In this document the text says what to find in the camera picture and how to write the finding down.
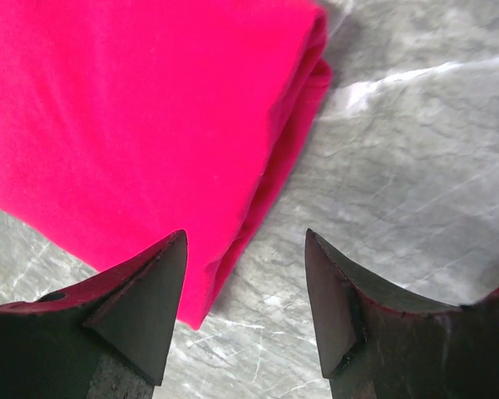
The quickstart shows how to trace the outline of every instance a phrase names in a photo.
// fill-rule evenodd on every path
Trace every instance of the red towel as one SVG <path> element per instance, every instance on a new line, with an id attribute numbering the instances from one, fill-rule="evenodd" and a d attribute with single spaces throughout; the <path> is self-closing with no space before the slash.
<path id="1" fill-rule="evenodd" d="M 330 71 L 309 0 L 0 0 L 0 208 L 99 271 L 178 229 L 198 328 Z"/>

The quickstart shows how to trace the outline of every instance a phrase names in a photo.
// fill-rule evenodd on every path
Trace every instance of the red cloth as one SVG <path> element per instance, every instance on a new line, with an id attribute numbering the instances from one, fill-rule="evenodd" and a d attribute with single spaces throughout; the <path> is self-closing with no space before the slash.
<path id="1" fill-rule="evenodd" d="M 198 328 L 330 71 L 309 0 L 0 0 L 0 208 L 99 271 L 177 229 Z"/>

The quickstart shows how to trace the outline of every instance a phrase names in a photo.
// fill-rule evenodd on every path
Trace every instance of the folded red fabric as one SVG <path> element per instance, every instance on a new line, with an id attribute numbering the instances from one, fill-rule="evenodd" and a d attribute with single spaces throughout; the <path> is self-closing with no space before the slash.
<path id="1" fill-rule="evenodd" d="M 198 328 L 330 71 L 309 0 L 0 1 L 0 208 L 99 271 L 186 230 Z"/>

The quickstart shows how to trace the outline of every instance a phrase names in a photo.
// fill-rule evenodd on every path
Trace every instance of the black plastic part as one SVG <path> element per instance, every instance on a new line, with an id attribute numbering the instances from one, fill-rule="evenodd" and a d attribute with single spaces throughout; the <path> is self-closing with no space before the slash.
<path id="1" fill-rule="evenodd" d="M 499 293 L 470 306 L 439 303 L 369 272 L 312 231 L 305 264 L 333 398 L 499 398 Z"/>
<path id="2" fill-rule="evenodd" d="M 151 397 L 185 266 L 186 236 L 178 232 L 34 303 L 0 306 L 0 399 Z"/>

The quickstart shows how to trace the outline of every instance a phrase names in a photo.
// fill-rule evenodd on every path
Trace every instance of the gray table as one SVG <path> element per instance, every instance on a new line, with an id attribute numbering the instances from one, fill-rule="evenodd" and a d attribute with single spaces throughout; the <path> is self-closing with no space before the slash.
<path id="1" fill-rule="evenodd" d="M 306 151 L 199 332 L 177 325 L 170 399 L 328 399 L 303 246 L 311 227 L 382 276 L 449 303 L 499 284 L 499 0 L 358 0 Z M 0 303 L 92 275 L 0 213 Z"/>

